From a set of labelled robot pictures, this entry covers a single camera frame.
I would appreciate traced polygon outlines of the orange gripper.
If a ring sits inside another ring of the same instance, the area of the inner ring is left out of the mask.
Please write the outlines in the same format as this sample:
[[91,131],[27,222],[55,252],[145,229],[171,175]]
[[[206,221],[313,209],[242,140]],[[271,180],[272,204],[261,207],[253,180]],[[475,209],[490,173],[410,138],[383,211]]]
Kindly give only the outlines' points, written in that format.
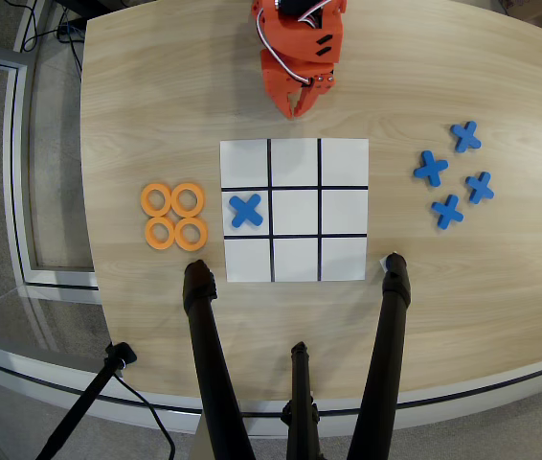
[[[305,61],[267,49],[260,52],[260,62],[265,89],[286,119],[305,115],[335,84],[332,63]],[[296,94],[300,98],[293,113]]]

